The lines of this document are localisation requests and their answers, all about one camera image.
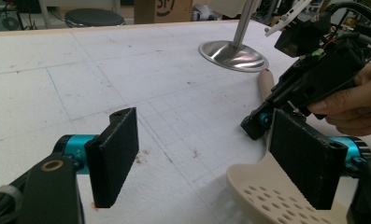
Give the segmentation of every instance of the cardboard box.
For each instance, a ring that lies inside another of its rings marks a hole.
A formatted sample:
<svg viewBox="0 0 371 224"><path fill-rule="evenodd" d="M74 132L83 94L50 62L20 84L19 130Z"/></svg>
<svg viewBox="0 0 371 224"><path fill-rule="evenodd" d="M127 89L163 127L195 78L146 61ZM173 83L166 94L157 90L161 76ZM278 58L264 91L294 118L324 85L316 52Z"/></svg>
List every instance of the cardboard box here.
<svg viewBox="0 0 371 224"><path fill-rule="evenodd" d="M135 0L135 24L191 21L193 0Z"/></svg>

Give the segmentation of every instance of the metal stand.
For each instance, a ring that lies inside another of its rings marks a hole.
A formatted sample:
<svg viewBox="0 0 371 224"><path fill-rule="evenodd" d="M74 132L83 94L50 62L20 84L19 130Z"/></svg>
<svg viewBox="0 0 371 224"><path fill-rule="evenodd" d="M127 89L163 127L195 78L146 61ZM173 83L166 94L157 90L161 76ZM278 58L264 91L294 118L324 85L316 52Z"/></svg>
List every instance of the metal stand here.
<svg viewBox="0 0 371 224"><path fill-rule="evenodd" d="M247 0L237 25L234 41L211 41L200 45L199 52L219 66L240 72L260 72L268 67L267 59L255 49L243 45L243 38L249 26L256 0Z"/></svg>

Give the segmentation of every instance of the black cable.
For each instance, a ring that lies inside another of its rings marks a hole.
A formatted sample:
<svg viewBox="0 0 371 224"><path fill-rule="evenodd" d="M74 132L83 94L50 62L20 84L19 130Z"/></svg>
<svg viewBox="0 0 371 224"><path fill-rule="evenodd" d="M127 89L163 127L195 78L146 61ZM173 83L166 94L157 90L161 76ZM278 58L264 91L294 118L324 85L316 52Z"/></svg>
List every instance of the black cable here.
<svg viewBox="0 0 371 224"><path fill-rule="evenodd" d="M20 177L15 179L12 183L10 183L10 185L18 189L20 192L24 192L27 174L28 173L21 175ZM15 211L16 206L15 203L16 202L11 196L4 193L0 193L0 217L6 214L13 213Z"/></svg>
<svg viewBox="0 0 371 224"><path fill-rule="evenodd" d="M0 224L14 224L18 215L19 211L4 215L0 217Z"/></svg>
<svg viewBox="0 0 371 224"><path fill-rule="evenodd" d="M20 14L20 16L21 16L21 20L25 20L25 22L27 22L27 24L28 24L27 26L24 26L22 29L23 30L28 29L30 27L30 23L28 22L28 19L24 18L24 15L22 15L22 14Z"/></svg>
<svg viewBox="0 0 371 224"><path fill-rule="evenodd" d="M5 16L8 17L8 14L7 14L7 6L9 6L9 1L8 1L8 0L6 1L6 5L5 5L5 8L6 8L6 10L5 10Z"/></svg>
<svg viewBox="0 0 371 224"><path fill-rule="evenodd" d="M262 1L260 6L257 8L258 12L265 13L272 3L272 0Z"/></svg>
<svg viewBox="0 0 371 224"><path fill-rule="evenodd" d="M361 15L363 15L369 21L371 21L371 8L366 7L360 3L345 2L345 3L332 4L328 8L326 8L324 11L331 12L331 14L334 14L340 8L349 8L351 10L354 10L360 13Z"/></svg>
<svg viewBox="0 0 371 224"><path fill-rule="evenodd" d="M29 9L28 20L30 21L30 30L37 30L36 21L32 21L31 19L31 8L28 8L28 9Z"/></svg>
<svg viewBox="0 0 371 224"><path fill-rule="evenodd" d="M6 12L6 15L7 15L7 6L9 5L9 3L6 1L6 4L5 6L2 8L2 10L0 11L0 19L1 19L1 16L2 16L2 13L5 11Z"/></svg>

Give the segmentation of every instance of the beige plastic object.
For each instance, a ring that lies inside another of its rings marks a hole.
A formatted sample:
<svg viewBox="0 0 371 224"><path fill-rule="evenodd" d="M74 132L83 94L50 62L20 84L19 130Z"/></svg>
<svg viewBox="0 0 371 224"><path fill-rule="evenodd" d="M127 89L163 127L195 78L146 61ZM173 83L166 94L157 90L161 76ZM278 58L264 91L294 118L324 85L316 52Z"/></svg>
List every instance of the beige plastic object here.
<svg viewBox="0 0 371 224"><path fill-rule="evenodd" d="M230 166L226 177L232 198L252 223L347 223L347 209L339 203L314 209L269 151L257 164Z"/></svg>
<svg viewBox="0 0 371 224"><path fill-rule="evenodd" d="M265 100L270 93L272 93L272 88L275 86L275 80L273 79L273 74L269 69L263 69L258 76L258 83L260 87L260 92L262 99Z"/></svg>

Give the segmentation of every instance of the beige handle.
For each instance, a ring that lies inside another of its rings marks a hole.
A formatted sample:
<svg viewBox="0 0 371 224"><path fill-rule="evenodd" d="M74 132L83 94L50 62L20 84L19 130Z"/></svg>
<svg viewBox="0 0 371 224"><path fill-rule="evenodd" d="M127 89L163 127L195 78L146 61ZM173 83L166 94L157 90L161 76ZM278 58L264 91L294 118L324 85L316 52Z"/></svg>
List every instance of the beige handle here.
<svg viewBox="0 0 371 224"><path fill-rule="evenodd" d="M270 93L272 88L275 86L275 80L273 79L272 73L268 69L263 69L258 76L258 82L261 90L262 99L265 100Z"/></svg>

